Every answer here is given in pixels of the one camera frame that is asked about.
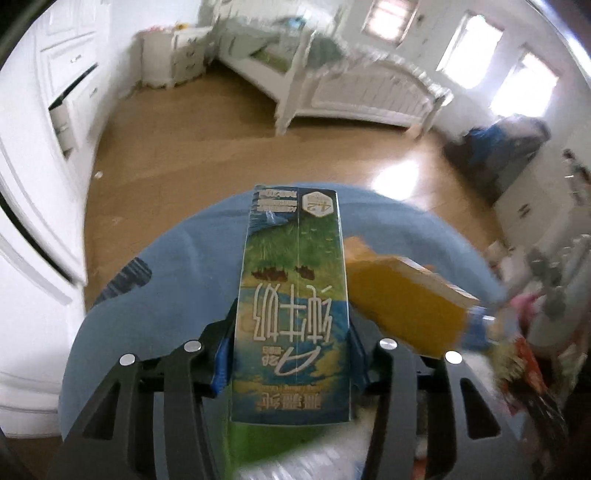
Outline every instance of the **bright window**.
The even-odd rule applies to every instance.
[[[437,70],[464,88],[474,88],[486,75],[502,35],[502,30],[490,25],[482,15],[466,15]]]
[[[558,76],[543,61],[525,52],[495,95],[491,110],[501,116],[543,116],[557,82]]]
[[[400,43],[417,11],[418,0],[375,0],[363,31]]]

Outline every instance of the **yellow book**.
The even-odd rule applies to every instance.
[[[476,297],[408,258],[376,255],[358,238],[344,244],[349,300],[360,312],[422,355],[454,348]]]

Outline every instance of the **wooden floor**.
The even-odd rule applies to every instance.
[[[500,237],[493,212],[464,184],[431,133],[369,123],[296,119],[274,136],[275,104],[215,64],[172,90],[122,101],[99,146],[86,214],[90,306],[105,284],[184,218],[257,183],[331,181],[429,210],[479,250]]]

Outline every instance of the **silver screw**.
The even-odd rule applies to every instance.
[[[462,356],[454,350],[449,350],[445,354],[445,360],[453,365],[457,365],[462,363]]]
[[[202,347],[203,345],[201,345],[201,342],[199,340],[189,340],[184,345],[185,352],[189,353],[198,352],[199,350],[201,350]]]
[[[126,353],[125,355],[122,355],[121,358],[119,358],[119,363],[124,367],[133,365],[135,363],[135,355],[132,353]]]
[[[382,338],[379,341],[379,345],[384,350],[394,350],[398,346],[396,340],[392,340],[391,338]]]

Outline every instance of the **round table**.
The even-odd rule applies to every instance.
[[[378,254],[433,265],[489,305],[503,288],[484,259],[448,224],[357,187],[306,184],[338,193],[343,237],[361,236]],[[102,378],[128,352],[168,355],[224,319],[238,295],[252,193],[230,197],[156,239],[105,288],[76,336],[60,396],[65,437]]]

